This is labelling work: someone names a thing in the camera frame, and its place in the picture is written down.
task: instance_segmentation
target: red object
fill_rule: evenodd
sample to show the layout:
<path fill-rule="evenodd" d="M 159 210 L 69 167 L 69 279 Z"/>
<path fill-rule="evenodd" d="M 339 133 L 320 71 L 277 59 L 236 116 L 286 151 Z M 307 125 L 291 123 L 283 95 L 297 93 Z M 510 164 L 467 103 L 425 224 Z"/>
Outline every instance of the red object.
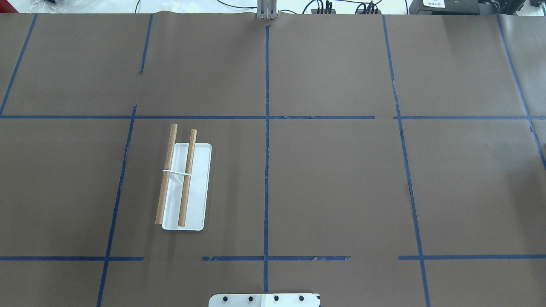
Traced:
<path fill-rule="evenodd" d="M 19 13 L 8 0 L 0 0 L 0 13 Z"/>

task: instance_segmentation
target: white floor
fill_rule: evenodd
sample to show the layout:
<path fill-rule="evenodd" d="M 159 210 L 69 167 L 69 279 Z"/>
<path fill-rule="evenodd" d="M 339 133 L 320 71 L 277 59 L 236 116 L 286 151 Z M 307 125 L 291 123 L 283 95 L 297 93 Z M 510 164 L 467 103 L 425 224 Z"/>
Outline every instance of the white floor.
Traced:
<path fill-rule="evenodd" d="M 8 0 L 21 13 L 133 13 L 138 0 L 56 0 L 51 4 L 45 0 Z M 256 0 L 223 0 L 226 3 L 240 7 L 256 6 Z M 278 0 L 279 10 L 288 9 L 301 13 L 308 0 Z M 354 14 L 358 4 L 335 0 L 333 8 L 338 14 Z M 403 0 L 383 0 L 379 9 L 384 14 L 405 14 L 406 6 Z M 137 13 L 155 13 L 162 10 L 177 13 L 239 13 L 254 11 L 254 9 L 234 9 L 218 3 L 216 0 L 141 0 Z M 518 15 L 543 16 L 541 8 L 527 4 Z"/>

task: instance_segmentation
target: white metal bracket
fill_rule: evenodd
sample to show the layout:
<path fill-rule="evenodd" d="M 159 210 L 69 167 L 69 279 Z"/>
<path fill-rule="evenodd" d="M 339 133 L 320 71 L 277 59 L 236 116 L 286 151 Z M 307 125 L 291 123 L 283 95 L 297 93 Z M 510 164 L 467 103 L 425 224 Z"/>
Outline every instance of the white metal bracket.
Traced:
<path fill-rule="evenodd" d="M 209 307 L 320 307 L 321 296 L 315 293 L 215 294 Z"/>
<path fill-rule="evenodd" d="M 277 19 L 277 0 L 258 0 L 258 19 Z"/>

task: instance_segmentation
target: plastic bag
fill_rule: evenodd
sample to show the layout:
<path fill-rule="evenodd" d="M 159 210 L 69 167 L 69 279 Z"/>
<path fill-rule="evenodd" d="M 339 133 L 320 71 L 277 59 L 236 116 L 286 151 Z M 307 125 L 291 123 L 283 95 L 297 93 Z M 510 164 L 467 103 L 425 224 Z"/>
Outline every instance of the plastic bag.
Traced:
<path fill-rule="evenodd" d="M 31 0 L 27 13 L 79 13 L 89 6 L 96 5 L 97 0 Z"/>

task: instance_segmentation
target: black device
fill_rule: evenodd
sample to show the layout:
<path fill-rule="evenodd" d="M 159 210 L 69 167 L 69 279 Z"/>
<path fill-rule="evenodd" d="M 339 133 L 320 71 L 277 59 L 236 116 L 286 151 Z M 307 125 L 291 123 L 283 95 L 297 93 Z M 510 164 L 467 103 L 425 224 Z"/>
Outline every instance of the black device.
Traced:
<path fill-rule="evenodd" d="M 413 0 L 414 15 L 480 15 L 478 0 Z"/>
<path fill-rule="evenodd" d="M 321 13 L 321 12 L 322 11 L 319 9 L 311 9 L 311 14 L 335 14 L 336 10 L 335 9 L 328 10 L 328 13 Z"/>
<path fill-rule="evenodd" d="M 378 8 L 375 8 L 375 9 L 370 9 L 370 10 L 364 10 L 364 9 L 358 9 L 357 12 L 355 13 L 357 15 L 379 15 L 381 14 L 381 10 L 378 9 Z"/>
<path fill-rule="evenodd" d="M 540 7 L 542 3 L 546 3 L 546 0 L 531 0 L 530 5 L 534 7 Z"/>

